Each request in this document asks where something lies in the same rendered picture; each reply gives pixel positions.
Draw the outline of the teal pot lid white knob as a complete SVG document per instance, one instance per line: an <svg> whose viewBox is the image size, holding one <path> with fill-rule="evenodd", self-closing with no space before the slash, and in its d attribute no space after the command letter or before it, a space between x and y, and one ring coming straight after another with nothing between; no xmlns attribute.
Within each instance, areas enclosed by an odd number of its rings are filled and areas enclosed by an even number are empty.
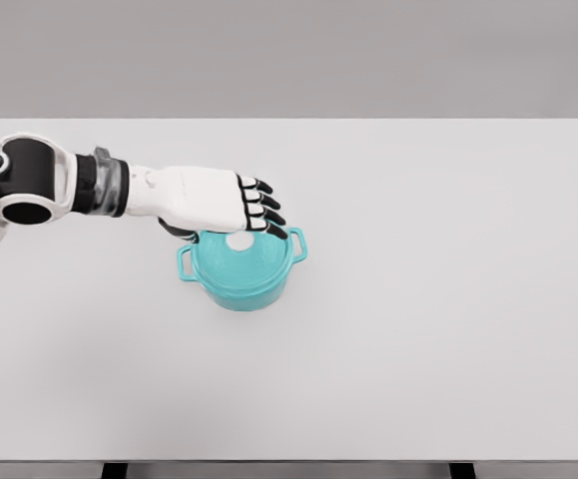
<svg viewBox="0 0 578 479"><path fill-rule="evenodd" d="M202 285L222 295L252 295L286 278L292 257L290 238L253 232L248 248L233 249L228 242L233 236L202 232L192 245L191 267Z"/></svg>

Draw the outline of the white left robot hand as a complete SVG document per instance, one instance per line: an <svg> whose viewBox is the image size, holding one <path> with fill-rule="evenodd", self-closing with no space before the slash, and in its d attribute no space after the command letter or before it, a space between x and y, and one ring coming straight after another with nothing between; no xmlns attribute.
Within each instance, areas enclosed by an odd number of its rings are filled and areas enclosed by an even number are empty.
<svg viewBox="0 0 578 479"><path fill-rule="evenodd" d="M285 240L286 220L266 182L230 170L168 167L149 174L159 224L197 242L200 232L263 233Z"/></svg>

